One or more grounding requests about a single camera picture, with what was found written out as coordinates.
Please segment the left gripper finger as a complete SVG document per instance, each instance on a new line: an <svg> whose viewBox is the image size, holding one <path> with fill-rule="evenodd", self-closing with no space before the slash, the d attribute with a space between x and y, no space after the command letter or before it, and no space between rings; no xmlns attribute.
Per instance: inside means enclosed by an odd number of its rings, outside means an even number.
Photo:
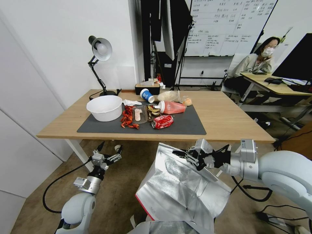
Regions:
<svg viewBox="0 0 312 234"><path fill-rule="evenodd" d="M116 154L114 155L105 154L105 163L115 163L121 160L122 159L121 153L122 153L122 148L119 148Z"/></svg>
<svg viewBox="0 0 312 234"><path fill-rule="evenodd" d="M93 156L103 156L103 154L101 154L101 150L103 149L104 144L105 144L105 141L100 143L97 149L93 150Z"/></svg>

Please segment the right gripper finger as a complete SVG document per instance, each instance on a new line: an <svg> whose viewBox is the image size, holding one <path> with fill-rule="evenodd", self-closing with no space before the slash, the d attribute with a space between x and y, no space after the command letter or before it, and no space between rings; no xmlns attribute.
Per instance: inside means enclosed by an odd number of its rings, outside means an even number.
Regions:
<svg viewBox="0 0 312 234"><path fill-rule="evenodd" d="M193 158L193 157L187 157L187 161L196 167L197 171L201 171L204 167L211 165L211 157L199 157L199 158Z"/></svg>
<svg viewBox="0 0 312 234"><path fill-rule="evenodd" d="M191 147L189 149L177 149L173 150L172 153L180 158L187 159L199 159L200 155L204 153L203 149L196 149L194 147Z"/></svg>

